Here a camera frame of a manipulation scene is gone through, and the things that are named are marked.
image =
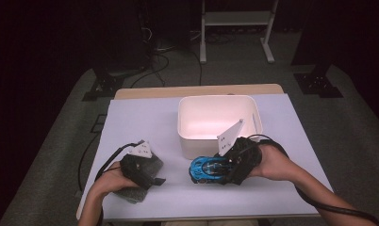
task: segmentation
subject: gray carpet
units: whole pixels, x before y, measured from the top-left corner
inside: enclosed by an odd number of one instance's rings
[[[276,62],[268,64],[256,35],[237,35],[225,45],[207,45],[202,65],[202,85],[277,83],[289,95],[305,132],[335,192],[355,207],[379,218],[379,121],[355,90],[351,79],[332,66],[327,73],[344,98],[322,99],[303,95],[294,73],[310,66],[291,67],[300,33],[276,33],[270,46]],[[192,51],[199,53],[198,45]],[[200,65],[193,53],[164,54],[169,66],[159,74],[166,87],[198,86]],[[166,60],[155,57],[155,68]],[[129,88],[141,74],[127,78]],[[95,80],[92,70],[82,75],[60,111],[54,126],[26,175],[0,225],[75,225],[79,204],[77,167],[94,138],[91,127],[99,114],[107,113],[110,98],[82,102]],[[156,76],[141,79],[136,88],[160,87]],[[99,137],[90,145],[81,169],[86,183]],[[140,225],[119,222],[114,225]],[[278,218],[273,225],[325,225],[321,218]]]

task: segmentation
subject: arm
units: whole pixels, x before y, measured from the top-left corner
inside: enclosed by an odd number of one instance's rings
[[[320,181],[302,169],[272,145],[261,145],[263,158],[249,176],[261,176],[275,181],[290,181],[301,189],[308,197],[324,204],[354,209],[342,198],[335,195]],[[329,225],[374,225],[369,220],[349,215],[337,214],[317,209]]]
[[[96,225],[101,215],[104,197],[109,192],[129,186],[137,185],[123,176],[120,162],[113,163],[90,188],[78,225]]]

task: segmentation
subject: white metal frame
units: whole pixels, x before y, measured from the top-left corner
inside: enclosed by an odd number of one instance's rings
[[[278,0],[274,0],[270,11],[231,11],[231,12],[205,12],[205,0],[202,1],[202,28],[200,44],[200,61],[206,63],[206,26],[211,25],[266,25],[266,34],[260,38],[267,61],[274,62],[272,51],[268,44],[272,33],[272,24],[277,10]]]

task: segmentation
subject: wire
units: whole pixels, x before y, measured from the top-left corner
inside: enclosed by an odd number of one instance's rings
[[[120,147],[118,150],[116,150],[116,152],[107,160],[107,162],[104,164],[104,166],[102,166],[98,170],[98,173],[96,173],[96,176],[95,176],[95,181],[98,180],[98,178],[101,177],[101,175],[104,173],[104,171],[107,168],[107,166],[109,166],[109,164],[113,161],[113,159],[115,159],[116,156],[119,155],[119,153],[122,152],[122,150],[124,150],[127,147],[136,147],[137,145],[139,145],[139,144],[129,143],[129,144],[124,145],[123,147]]]
[[[142,30],[147,30],[149,32],[149,38],[148,38],[148,41],[152,38],[152,31],[151,29],[147,28],[147,27],[142,27],[141,28]]]
[[[198,65],[199,65],[199,83],[198,85],[199,86],[202,86],[202,64],[201,64],[201,60],[199,59],[199,57],[194,53],[192,52],[191,50],[187,50],[188,52],[192,53],[195,58],[196,58],[196,61],[198,62]]]
[[[196,39],[198,39],[199,37],[201,37],[201,35],[202,35],[201,31],[194,31],[194,32],[196,32],[196,33],[198,33],[198,34],[196,34],[195,36],[191,37],[191,38],[189,39],[190,41],[196,40]]]
[[[134,81],[133,82],[133,84],[131,84],[131,87],[130,88],[133,88],[142,78],[144,78],[144,77],[146,77],[146,76],[149,76],[149,75],[152,75],[152,74],[154,74],[154,73],[158,73],[158,72],[161,72],[161,71],[163,71],[165,68],[167,68],[168,66],[169,66],[169,59],[167,58],[167,57],[165,57],[165,56],[163,56],[163,55],[156,55],[156,56],[160,56],[160,57],[163,57],[163,58],[165,58],[166,59],[166,65],[165,66],[163,66],[161,69],[159,69],[159,70],[156,70],[156,71],[153,71],[153,72],[151,72],[151,73],[147,73],[147,74],[145,74],[145,75],[143,75],[143,76],[141,76],[140,78],[138,78],[136,81]]]
[[[131,76],[134,76],[134,75],[137,75],[137,74],[140,74],[140,73],[143,73],[145,71],[147,71],[148,68],[147,67],[144,67],[144,68],[141,68],[141,69],[138,69],[138,70],[135,70],[134,72],[130,72],[130,73],[121,73],[121,74],[117,74],[117,75],[111,75],[113,78],[122,78],[122,79],[125,79],[127,77],[131,77]]]
[[[260,135],[260,134],[250,135],[250,136],[248,136],[247,138],[251,138],[251,137],[265,137],[265,138],[267,138],[267,139],[272,140],[272,138],[267,137],[266,135]]]
[[[80,191],[83,191],[83,187],[81,185],[81,165],[83,164],[84,156],[86,155],[87,151],[89,150],[91,144],[96,140],[96,138],[99,136],[100,133],[96,133],[95,136],[92,138],[90,143],[87,145],[87,148],[84,150],[83,154],[81,155],[80,162],[78,163],[78,188]]]
[[[167,53],[167,52],[170,52],[170,51],[174,50],[175,48],[177,48],[177,46],[174,45],[174,46],[170,46],[170,47],[163,48],[163,49],[157,48],[156,51],[159,54],[164,54],[164,53]]]
[[[162,87],[165,87],[166,82],[165,82],[165,81],[163,80],[163,78],[160,76],[160,73],[159,73],[159,72],[156,72],[156,70],[155,70],[155,68],[154,68],[153,65],[151,65],[151,69],[152,69],[152,72],[155,73],[155,75],[157,76],[157,78],[158,78],[159,81],[161,82]]]
[[[297,186],[295,187],[295,189],[298,192],[299,196],[301,196],[301,198],[305,202],[309,203],[310,205],[313,205],[316,208],[319,208],[319,209],[322,209],[322,210],[326,210],[326,211],[329,211],[329,212],[333,212],[333,213],[338,213],[338,214],[343,214],[343,215],[350,215],[350,216],[355,216],[355,217],[358,217],[358,218],[368,219],[369,221],[373,222],[375,225],[379,225],[379,220],[375,216],[373,216],[373,215],[370,215],[368,213],[365,213],[365,212],[362,212],[362,211],[358,211],[358,210],[340,208],[340,207],[336,207],[336,206],[332,206],[332,205],[327,205],[327,204],[323,204],[323,203],[320,203],[320,202],[316,202],[316,201],[310,199],[308,196],[306,196],[306,194],[301,189],[299,189]]]

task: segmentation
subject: person's right hand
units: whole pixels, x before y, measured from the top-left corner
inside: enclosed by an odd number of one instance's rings
[[[249,177],[260,176],[274,181],[293,181],[302,170],[298,165],[283,155],[277,148],[269,144],[259,146],[262,161],[252,169]]]

